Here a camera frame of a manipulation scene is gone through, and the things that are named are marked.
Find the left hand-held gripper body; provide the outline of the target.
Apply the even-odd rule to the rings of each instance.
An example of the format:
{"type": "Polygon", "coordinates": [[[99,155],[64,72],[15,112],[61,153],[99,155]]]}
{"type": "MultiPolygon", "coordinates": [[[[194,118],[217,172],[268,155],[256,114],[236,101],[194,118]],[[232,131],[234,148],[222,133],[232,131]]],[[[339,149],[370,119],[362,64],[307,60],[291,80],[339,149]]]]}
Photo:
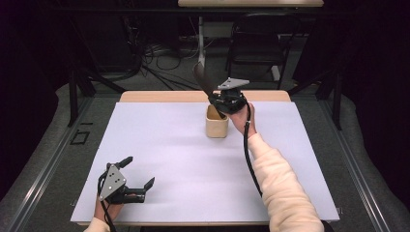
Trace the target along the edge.
{"type": "Polygon", "coordinates": [[[109,163],[107,170],[101,175],[102,182],[98,188],[98,199],[109,204],[143,203],[145,188],[128,188],[127,179],[120,169],[125,165],[121,162],[109,163]]]}

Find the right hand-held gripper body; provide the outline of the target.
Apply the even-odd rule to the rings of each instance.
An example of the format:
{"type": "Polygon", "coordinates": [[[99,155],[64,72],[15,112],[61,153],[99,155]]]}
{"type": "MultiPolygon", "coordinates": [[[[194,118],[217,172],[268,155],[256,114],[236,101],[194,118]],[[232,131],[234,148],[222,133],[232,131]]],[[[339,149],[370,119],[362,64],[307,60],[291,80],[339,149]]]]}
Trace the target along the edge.
{"type": "Polygon", "coordinates": [[[241,86],[247,84],[249,84],[248,80],[228,77],[218,86],[221,93],[219,101],[224,101],[225,106],[222,113],[234,114],[247,104],[247,99],[240,90],[241,86]]]}

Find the beige square cup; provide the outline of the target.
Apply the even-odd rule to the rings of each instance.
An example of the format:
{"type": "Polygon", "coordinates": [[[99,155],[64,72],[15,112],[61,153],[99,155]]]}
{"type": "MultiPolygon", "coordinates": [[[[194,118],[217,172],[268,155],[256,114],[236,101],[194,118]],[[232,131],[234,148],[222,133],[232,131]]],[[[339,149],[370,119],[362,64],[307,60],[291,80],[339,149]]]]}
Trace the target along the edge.
{"type": "Polygon", "coordinates": [[[206,135],[211,138],[225,138],[227,136],[228,117],[220,114],[209,104],[205,115],[206,135]]]}

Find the black kitchen knife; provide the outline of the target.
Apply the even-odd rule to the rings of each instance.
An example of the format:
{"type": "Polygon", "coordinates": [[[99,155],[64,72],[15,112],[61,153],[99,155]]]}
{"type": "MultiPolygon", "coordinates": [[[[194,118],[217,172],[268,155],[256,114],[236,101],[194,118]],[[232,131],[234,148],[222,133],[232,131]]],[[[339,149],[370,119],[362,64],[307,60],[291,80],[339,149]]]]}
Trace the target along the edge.
{"type": "Polygon", "coordinates": [[[193,77],[196,80],[199,87],[206,94],[208,101],[215,101],[210,99],[213,92],[219,92],[217,87],[214,85],[211,78],[206,75],[205,67],[201,62],[197,62],[192,68],[193,77]]]}

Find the person's right hand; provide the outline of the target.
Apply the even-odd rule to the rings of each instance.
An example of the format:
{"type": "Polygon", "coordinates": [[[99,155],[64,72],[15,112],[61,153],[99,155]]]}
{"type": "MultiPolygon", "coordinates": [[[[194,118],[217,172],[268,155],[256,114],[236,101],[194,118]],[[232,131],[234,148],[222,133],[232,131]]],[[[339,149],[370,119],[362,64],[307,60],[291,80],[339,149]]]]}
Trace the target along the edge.
{"type": "Polygon", "coordinates": [[[254,121],[254,106],[252,103],[248,106],[244,106],[237,113],[229,115],[229,118],[238,132],[242,135],[245,135],[246,125],[249,125],[248,137],[257,133],[254,121]]]}

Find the person's left hand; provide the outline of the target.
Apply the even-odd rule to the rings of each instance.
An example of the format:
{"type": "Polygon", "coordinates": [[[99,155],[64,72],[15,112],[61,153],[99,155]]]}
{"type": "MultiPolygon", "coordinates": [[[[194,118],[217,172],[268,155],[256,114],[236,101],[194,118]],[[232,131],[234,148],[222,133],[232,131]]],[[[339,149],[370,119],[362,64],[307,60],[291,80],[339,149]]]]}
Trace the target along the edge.
{"type": "Polygon", "coordinates": [[[99,197],[96,198],[96,205],[94,210],[94,217],[102,221],[108,218],[116,219],[124,207],[124,204],[108,204],[106,201],[101,201],[99,197]]]}

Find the white table mat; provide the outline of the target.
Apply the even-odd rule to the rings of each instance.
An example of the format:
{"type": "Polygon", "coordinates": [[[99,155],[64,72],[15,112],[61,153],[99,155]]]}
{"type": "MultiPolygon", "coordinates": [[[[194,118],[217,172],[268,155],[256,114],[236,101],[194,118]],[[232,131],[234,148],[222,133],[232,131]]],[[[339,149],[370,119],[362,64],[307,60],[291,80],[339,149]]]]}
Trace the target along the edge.
{"type": "Polygon", "coordinates": [[[118,222],[135,225],[268,222],[244,156],[243,137],[205,132],[204,102],[119,102],[111,115],[73,210],[90,221],[98,179],[110,162],[132,157],[122,173],[130,188],[155,183],[141,204],[125,206],[118,222]]]}

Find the wooden table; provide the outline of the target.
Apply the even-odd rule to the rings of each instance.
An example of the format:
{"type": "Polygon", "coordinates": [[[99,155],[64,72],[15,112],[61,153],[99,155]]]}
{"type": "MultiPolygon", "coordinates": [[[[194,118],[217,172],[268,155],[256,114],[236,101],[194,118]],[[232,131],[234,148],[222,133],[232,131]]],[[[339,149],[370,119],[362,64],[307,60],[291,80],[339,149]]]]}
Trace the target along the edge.
{"type": "MultiPolygon", "coordinates": [[[[247,91],[246,98],[256,107],[256,124],[263,138],[270,145],[279,148],[292,165],[299,181],[310,197],[319,217],[337,221],[339,215],[327,183],[323,177],[316,155],[310,144],[304,123],[296,104],[284,91],[247,91]]],[[[119,102],[204,102],[206,95],[201,91],[128,91],[119,102]]],[[[241,224],[165,224],[135,226],[217,226],[241,224]]]]}

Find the black folding chair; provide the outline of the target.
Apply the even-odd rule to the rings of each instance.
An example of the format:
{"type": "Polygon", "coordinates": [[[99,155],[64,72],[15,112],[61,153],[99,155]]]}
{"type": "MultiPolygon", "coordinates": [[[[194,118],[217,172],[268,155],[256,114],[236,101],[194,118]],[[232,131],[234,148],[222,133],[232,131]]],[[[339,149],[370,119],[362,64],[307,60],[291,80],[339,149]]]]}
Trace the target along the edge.
{"type": "Polygon", "coordinates": [[[250,13],[237,18],[231,28],[225,70],[233,65],[279,67],[278,89],[287,66],[288,54],[301,20],[292,14],[250,13]]]}

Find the black metal stand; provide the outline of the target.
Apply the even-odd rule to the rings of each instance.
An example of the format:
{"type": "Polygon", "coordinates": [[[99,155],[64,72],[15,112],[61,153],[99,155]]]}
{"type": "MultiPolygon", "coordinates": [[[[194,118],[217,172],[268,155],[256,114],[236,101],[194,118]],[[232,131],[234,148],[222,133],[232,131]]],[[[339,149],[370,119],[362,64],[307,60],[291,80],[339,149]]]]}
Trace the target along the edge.
{"type": "Polygon", "coordinates": [[[332,106],[332,121],[336,128],[340,131],[340,107],[341,107],[341,93],[342,93],[342,76],[337,69],[325,70],[324,72],[313,76],[305,82],[299,83],[296,87],[287,90],[289,96],[293,96],[316,81],[320,81],[321,84],[315,93],[315,97],[318,100],[326,100],[331,93],[333,93],[333,106],[332,106]]]}
{"type": "Polygon", "coordinates": [[[93,72],[90,69],[79,68],[73,69],[69,75],[69,94],[70,94],[70,121],[68,126],[71,127],[79,116],[78,109],[78,94],[77,90],[87,97],[92,98],[96,95],[96,89],[94,88],[92,81],[97,81],[104,86],[114,90],[117,93],[124,93],[125,88],[113,83],[107,78],[103,77],[97,72],[93,72]]]}

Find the white-legged wooden desk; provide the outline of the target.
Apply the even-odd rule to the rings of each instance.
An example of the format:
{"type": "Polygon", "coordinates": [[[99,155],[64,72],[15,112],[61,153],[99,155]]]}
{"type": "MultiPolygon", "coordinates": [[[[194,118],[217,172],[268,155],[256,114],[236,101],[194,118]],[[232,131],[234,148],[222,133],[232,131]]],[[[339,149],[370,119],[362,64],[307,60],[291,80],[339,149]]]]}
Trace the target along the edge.
{"type": "MultiPolygon", "coordinates": [[[[178,0],[178,6],[183,8],[197,8],[199,10],[218,9],[314,9],[323,6],[323,0],[178,0]]],[[[232,22],[206,22],[202,16],[198,18],[198,61],[205,65],[205,38],[227,38],[228,27],[232,22]]]]}

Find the aluminium floor rail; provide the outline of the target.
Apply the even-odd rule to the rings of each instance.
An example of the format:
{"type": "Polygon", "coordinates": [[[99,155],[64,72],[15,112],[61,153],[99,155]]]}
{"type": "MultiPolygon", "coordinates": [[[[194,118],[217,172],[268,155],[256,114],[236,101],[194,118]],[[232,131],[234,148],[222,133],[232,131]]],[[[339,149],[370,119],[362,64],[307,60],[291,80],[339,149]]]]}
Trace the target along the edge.
{"type": "Polygon", "coordinates": [[[362,170],[355,159],[353,151],[348,145],[343,132],[337,128],[333,121],[332,109],[330,105],[326,101],[319,101],[319,105],[325,114],[325,118],[330,125],[333,134],[337,138],[338,144],[341,147],[343,161],[366,209],[366,213],[375,232],[391,232],[387,221],[381,213],[379,205],[376,203],[375,197],[370,190],[365,176],[363,175],[362,170]]]}
{"type": "Polygon", "coordinates": [[[81,232],[72,214],[99,142],[96,100],[85,98],[72,126],[59,109],[17,185],[7,196],[13,205],[4,232],[81,232]]]}

